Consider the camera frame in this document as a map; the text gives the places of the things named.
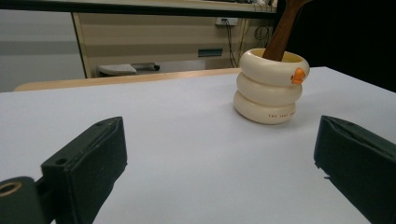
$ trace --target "wall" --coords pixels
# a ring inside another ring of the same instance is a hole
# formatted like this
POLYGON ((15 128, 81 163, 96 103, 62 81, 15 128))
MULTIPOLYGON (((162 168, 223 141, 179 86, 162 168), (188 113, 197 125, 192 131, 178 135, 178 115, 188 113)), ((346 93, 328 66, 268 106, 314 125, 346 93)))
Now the wall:
POLYGON ((70 13, 0 10, 0 91, 84 77, 70 13))

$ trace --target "white ceramic container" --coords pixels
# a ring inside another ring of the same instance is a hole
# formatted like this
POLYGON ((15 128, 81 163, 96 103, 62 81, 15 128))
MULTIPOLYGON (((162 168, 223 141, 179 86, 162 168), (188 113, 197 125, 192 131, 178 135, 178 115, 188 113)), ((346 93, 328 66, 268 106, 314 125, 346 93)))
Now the white ceramic container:
POLYGON ((309 64, 290 52, 285 52, 282 62, 267 60, 262 58, 264 51, 251 49, 242 55, 233 105, 241 115, 259 123, 283 123, 295 113, 309 64))

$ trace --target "white table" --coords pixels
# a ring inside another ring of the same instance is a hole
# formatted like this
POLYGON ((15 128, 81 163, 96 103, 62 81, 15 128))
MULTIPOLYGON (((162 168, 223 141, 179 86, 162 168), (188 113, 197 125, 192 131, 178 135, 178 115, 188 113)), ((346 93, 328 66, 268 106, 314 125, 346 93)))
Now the white table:
POLYGON ((280 125, 233 108, 236 74, 0 93, 0 180, 123 116, 128 166, 95 223, 368 223, 313 159, 321 115, 396 142, 396 94, 313 68, 280 125))

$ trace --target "wooden spatula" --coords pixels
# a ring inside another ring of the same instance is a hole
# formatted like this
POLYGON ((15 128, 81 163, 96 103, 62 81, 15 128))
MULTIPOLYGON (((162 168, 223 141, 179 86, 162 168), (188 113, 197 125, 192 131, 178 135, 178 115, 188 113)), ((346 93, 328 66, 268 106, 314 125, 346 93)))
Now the wooden spatula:
POLYGON ((285 53, 286 46, 288 45, 291 28, 294 24, 295 17, 297 16, 300 7, 310 1, 312 0, 287 0, 286 8, 283 12, 282 18, 276 27, 270 43, 262 55, 264 59, 278 62, 282 61, 283 54, 285 53))

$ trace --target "dark background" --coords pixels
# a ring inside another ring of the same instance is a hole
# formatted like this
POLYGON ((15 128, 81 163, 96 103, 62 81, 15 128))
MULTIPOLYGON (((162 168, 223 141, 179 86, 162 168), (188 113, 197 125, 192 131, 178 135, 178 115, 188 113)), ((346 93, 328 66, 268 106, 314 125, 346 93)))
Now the dark background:
POLYGON ((287 51, 396 91, 396 10, 391 1, 313 0, 303 6, 287 51))

